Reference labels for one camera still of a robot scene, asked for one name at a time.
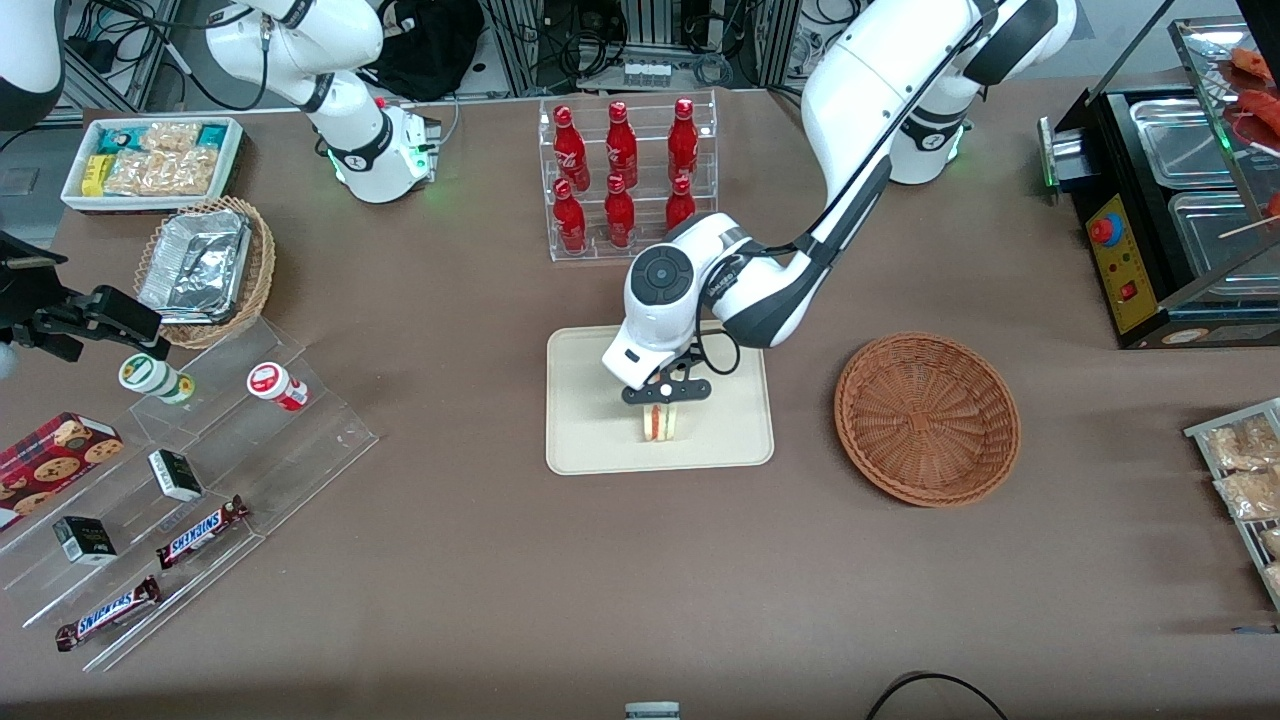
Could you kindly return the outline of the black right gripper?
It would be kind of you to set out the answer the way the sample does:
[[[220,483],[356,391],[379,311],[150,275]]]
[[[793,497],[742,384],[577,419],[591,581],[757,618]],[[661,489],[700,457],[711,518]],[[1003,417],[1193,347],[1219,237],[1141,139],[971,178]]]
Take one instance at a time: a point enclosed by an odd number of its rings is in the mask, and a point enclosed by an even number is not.
[[[65,363],[77,363],[83,340],[109,340],[134,348],[165,348],[159,313],[111,286],[91,293],[68,290],[64,300],[40,310],[40,331],[14,325],[13,340]]]

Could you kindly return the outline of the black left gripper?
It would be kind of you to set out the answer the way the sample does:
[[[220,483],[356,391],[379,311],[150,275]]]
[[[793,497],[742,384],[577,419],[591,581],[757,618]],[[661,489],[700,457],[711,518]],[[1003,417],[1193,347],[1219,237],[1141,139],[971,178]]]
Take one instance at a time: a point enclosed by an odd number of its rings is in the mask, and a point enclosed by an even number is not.
[[[653,404],[675,404],[675,414],[686,413],[689,402],[709,398],[712,384],[707,379],[692,378],[678,380],[671,377],[658,377],[643,388],[623,387],[621,398],[627,405],[639,405],[641,413],[652,413]]]

